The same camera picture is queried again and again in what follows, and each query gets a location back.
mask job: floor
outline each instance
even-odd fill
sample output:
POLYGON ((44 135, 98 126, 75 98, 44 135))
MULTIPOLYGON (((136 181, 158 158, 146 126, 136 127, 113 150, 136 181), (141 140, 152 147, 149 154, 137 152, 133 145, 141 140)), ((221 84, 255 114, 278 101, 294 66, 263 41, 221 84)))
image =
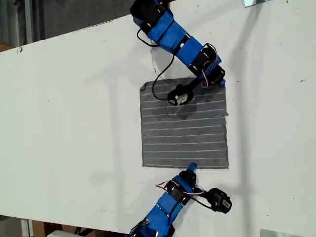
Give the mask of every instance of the floor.
POLYGON ((135 0, 43 0, 44 36, 50 38, 129 13, 135 0))

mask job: wire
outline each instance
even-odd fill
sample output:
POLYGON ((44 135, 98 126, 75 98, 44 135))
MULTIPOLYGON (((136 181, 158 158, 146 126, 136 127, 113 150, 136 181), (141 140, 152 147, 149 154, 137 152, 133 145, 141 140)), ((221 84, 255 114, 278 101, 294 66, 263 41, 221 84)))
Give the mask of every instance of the wire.
MULTIPOLYGON (((206 45, 211 46, 211 47, 213 48, 213 50, 215 51, 216 58, 215 58, 214 62, 216 62, 217 57, 218 57, 216 48, 215 48, 212 44, 210 44, 210 43, 205 44, 204 47, 205 47, 206 45)), ((206 81, 206 86, 204 86, 204 82, 203 82, 203 83, 202 83, 202 88, 208 88, 208 79, 207 79, 207 76, 206 76, 206 73, 205 73, 204 69, 202 69, 202 72, 203 72, 203 75, 204 75, 205 81, 206 81)))
POLYGON ((137 38, 138 38, 141 42, 143 42, 145 45, 147 45, 147 46, 149 46, 149 47, 160 47, 159 44, 148 44, 148 43, 145 42, 142 38, 140 38, 138 34, 139 34, 139 32, 140 32, 141 30, 142 30, 142 29, 139 29, 139 31, 138 31, 137 34, 136 34, 137 38))
POLYGON ((164 181, 164 182, 162 182, 162 183, 160 183, 160 184, 156 184, 155 186, 158 187, 158 188, 161 188, 161 189, 165 190, 166 192, 168 192, 168 190, 167 190, 165 187, 161 186, 162 184, 164 184, 164 183, 166 183, 166 182, 168 182, 168 181, 164 181))
POLYGON ((79 234, 81 232, 81 227, 77 227, 74 234, 79 234))
MULTIPOLYGON (((206 65, 207 63, 210 63, 210 61, 206 61, 206 63, 204 63, 204 65, 203 65, 203 67, 205 67, 205 65, 206 65)), ((202 88, 208 88, 208 79, 207 79, 207 76, 206 76, 206 74, 205 74, 204 68, 202 68, 202 72, 203 72, 203 75, 204 75, 205 81, 206 81, 206 86, 203 85, 203 84, 204 84, 204 82, 203 82, 203 83, 202 83, 202 88)))
POLYGON ((194 197, 190 197, 190 198, 191 198, 193 201, 197 202, 198 204, 200 204, 200 205, 202 205, 202 206, 204 206, 204 207, 206 207, 206 208, 212 210, 212 208, 211 208, 210 206, 205 205, 204 203, 200 202, 199 200, 195 199, 194 197))
POLYGON ((184 194, 189 194, 189 195, 200 195, 200 194, 204 194, 204 190, 202 190, 202 192, 199 193, 187 193, 187 192, 183 192, 184 194))
POLYGON ((159 97, 157 97, 157 96, 155 95, 154 87, 155 87, 155 85, 156 85, 156 82, 157 82, 158 78, 160 78, 160 76, 161 76, 162 74, 164 74, 164 72, 167 71, 168 68, 171 66, 171 64, 172 64, 173 61, 174 61, 174 57, 175 57, 175 55, 173 54, 173 55, 172 55, 172 59, 171 59, 169 65, 156 77, 155 81, 153 82, 153 85, 152 85, 152 93, 153 93, 153 96, 154 96, 156 99, 158 99, 158 100, 167 101, 167 99, 159 98, 159 97))
POLYGON ((90 229, 90 228, 88 228, 88 229, 85 229, 84 231, 82 231, 80 234, 78 234, 78 235, 80 235, 80 236, 87 236, 88 234, 90 234, 91 232, 93 232, 94 231, 94 229, 90 229))
MULTIPOLYGON (((174 180, 170 180, 170 181, 173 182, 177 187, 179 186, 179 184, 178 184, 177 182, 175 182, 174 180)), ((168 192, 168 190, 167 190, 165 187, 162 186, 162 184, 165 184, 166 182, 168 182, 168 181, 164 181, 164 182, 162 182, 162 183, 160 183, 160 184, 156 184, 155 186, 158 187, 158 188, 161 188, 161 189, 165 190, 166 192, 168 192)), ((184 193, 184 194, 188 194, 188 195, 200 195, 200 194, 204 194, 204 190, 203 190, 203 189, 201 189, 201 190, 202 190, 202 192, 199 192, 199 193, 187 193, 187 192, 183 192, 183 193, 184 193)))

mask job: white stripe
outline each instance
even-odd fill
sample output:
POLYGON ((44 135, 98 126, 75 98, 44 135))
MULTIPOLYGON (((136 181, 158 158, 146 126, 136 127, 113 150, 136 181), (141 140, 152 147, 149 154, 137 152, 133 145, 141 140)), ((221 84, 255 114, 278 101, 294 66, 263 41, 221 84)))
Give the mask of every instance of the white stripe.
MULTIPOLYGON (((219 94, 224 94, 223 92, 217 92, 217 93, 210 93, 210 94, 203 94, 203 95, 195 95, 194 97, 200 97, 200 96, 205 96, 205 95, 219 95, 219 94)), ((142 103, 149 103, 149 102, 162 102, 161 100, 149 100, 149 101, 143 101, 142 103)))
POLYGON ((226 157, 214 157, 214 158, 152 158, 152 157, 144 157, 144 159, 226 159, 226 157))
POLYGON ((203 112, 210 112, 210 111, 220 111, 220 110, 225 110, 225 109, 215 109, 215 110, 202 110, 202 111, 191 111, 191 112, 184 112, 184 113, 176 113, 176 114, 160 114, 160 115, 144 115, 144 117, 152 117, 152 116, 170 116, 170 115, 184 115, 184 114, 192 114, 192 113, 203 113, 203 112))
POLYGON ((165 122, 191 122, 191 121, 202 121, 202 120, 224 119, 224 118, 225 118, 225 116, 223 116, 223 117, 216 117, 216 118, 198 118, 198 119, 179 120, 179 121, 144 122, 143 124, 165 123, 165 122))
POLYGON ((216 136, 225 135, 224 133, 213 133, 213 134, 199 134, 199 135, 182 135, 182 136, 156 136, 156 137, 143 137, 143 138, 158 138, 158 137, 196 137, 196 136, 216 136))
POLYGON ((209 143, 225 143, 225 142, 195 142, 195 143, 144 143, 143 145, 190 145, 190 144, 209 144, 209 143))
MULTIPOLYGON (((151 166, 151 167, 174 167, 174 168, 187 168, 187 165, 162 165, 162 164, 145 164, 145 166, 151 166)), ((211 165, 202 165, 201 168, 227 168, 227 165, 218 165, 218 166, 211 166, 211 165)))
MULTIPOLYGON (((163 92, 155 92, 155 94, 168 94, 170 91, 163 91, 163 92)), ((144 96, 144 95, 153 95, 152 93, 147 93, 147 94, 142 94, 141 96, 144 96)))
POLYGON ((144 152, 220 152, 225 151, 225 149, 221 150, 195 150, 195 151, 144 151, 144 152))
POLYGON ((208 128, 208 127, 222 127, 222 125, 214 125, 214 126, 206 126, 206 127, 182 127, 182 128, 161 128, 161 129, 147 129, 143 130, 143 132, 147 131, 160 131, 160 130, 183 130, 183 129, 194 129, 194 128, 208 128))
MULTIPOLYGON (((209 103, 217 103, 217 102, 224 102, 225 100, 217 100, 217 101, 209 101, 209 102, 203 102, 203 103, 196 103, 196 104, 186 104, 186 105, 182 105, 183 106, 192 106, 192 105, 205 105, 205 104, 209 104, 209 103)), ((161 108, 175 108, 175 106, 164 106, 164 107, 154 107, 154 108, 145 108, 142 110, 153 110, 153 109, 161 109, 161 108)))

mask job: gray towel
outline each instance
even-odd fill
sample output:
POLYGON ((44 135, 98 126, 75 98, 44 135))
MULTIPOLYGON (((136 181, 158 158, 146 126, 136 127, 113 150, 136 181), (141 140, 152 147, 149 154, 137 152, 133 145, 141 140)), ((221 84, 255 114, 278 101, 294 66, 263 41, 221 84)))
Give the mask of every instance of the gray towel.
MULTIPOLYGON (((160 80, 156 96, 166 98, 177 84, 192 78, 160 80)), ((225 88, 198 86, 193 100, 182 106, 159 101, 152 95, 153 82, 140 89, 143 166, 228 168, 225 88)))

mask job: white table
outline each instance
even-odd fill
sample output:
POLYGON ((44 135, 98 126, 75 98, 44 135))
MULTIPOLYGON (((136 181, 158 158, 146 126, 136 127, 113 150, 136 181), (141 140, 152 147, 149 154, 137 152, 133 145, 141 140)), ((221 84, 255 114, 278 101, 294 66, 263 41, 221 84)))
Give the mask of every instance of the white table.
MULTIPOLYGON (((227 215, 189 204, 176 236, 315 236, 315 8, 173 4, 223 59, 230 168, 197 175, 233 202, 227 215)), ((179 172, 142 167, 139 88, 171 57, 137 29, 126 16, 0 54, 0 214, 127 233, 162 194, 154 184, 179 172)), ((189 74, 176 61, 165 77, 189 74)))

